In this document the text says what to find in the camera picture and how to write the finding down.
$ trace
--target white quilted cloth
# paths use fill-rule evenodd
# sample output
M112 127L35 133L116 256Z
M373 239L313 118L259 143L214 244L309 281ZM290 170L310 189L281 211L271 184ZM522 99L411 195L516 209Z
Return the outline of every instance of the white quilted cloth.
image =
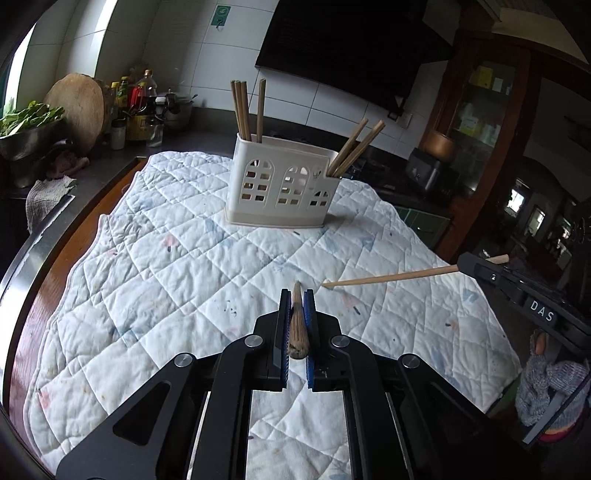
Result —
M469 277L320 288L446 265L367 184L341 181L324 228L250 228L224 219L231 168L228 158L159 153L100 217L48 322L24 409L52 471L175 354L220 352L295 280L344 333L380 355L416 353L482 410L517 376L518 358ZM349 474L341 393L311 393L305 362L291 361L286 390L254 393L248 478Z

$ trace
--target screw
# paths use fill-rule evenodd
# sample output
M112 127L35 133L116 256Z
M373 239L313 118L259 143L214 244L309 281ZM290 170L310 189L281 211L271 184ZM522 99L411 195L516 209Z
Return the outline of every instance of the screw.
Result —
M180 368L190 365L192 361L193 357L188 353L180 353L174 357L174 364Z
M244 344L251 348L262 344L262 337L258 335L249 335L244 339Z
M349 337L345 335L336 335L332 337L332 344L338 348L344 348L350 344Z
M411 353L402 357L402 364L406 368L417 368L421 364L421 359Z

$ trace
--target cloth rag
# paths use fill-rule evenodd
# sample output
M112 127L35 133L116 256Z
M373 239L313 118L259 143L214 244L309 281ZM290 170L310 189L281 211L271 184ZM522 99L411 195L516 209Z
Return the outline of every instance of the cloth rag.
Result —
M59 180L37 180L27 195L27 229L29 233L41 223L61 198L74 188L76 181L68 176Z
M521 382L517 389L515 408L517 416L525 426L536 424L550 405L550 389L569 396L583 381L589 372L587 364L563 361L550 364L544 354L537 354L535 343L540 330L530 337L530 358L521 374ZM568 405L549 430L561 430L577 421L589 393L589 382Z

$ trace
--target metal bowl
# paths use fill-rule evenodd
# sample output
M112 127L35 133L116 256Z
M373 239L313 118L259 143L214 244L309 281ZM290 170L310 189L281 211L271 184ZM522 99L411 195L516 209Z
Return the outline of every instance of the metal bowl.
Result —
M41 127L0 137L0 155L8 161L20 160L35 153L45 153L56 141L66 137L66 119L62 118Z

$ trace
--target copper pot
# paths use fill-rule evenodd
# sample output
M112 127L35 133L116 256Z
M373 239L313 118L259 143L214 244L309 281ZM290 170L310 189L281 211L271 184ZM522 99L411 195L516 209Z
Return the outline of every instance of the copper pot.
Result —
M457 145L446 135L431 130L423 145L423 150L438 160L449 163L456 157Z

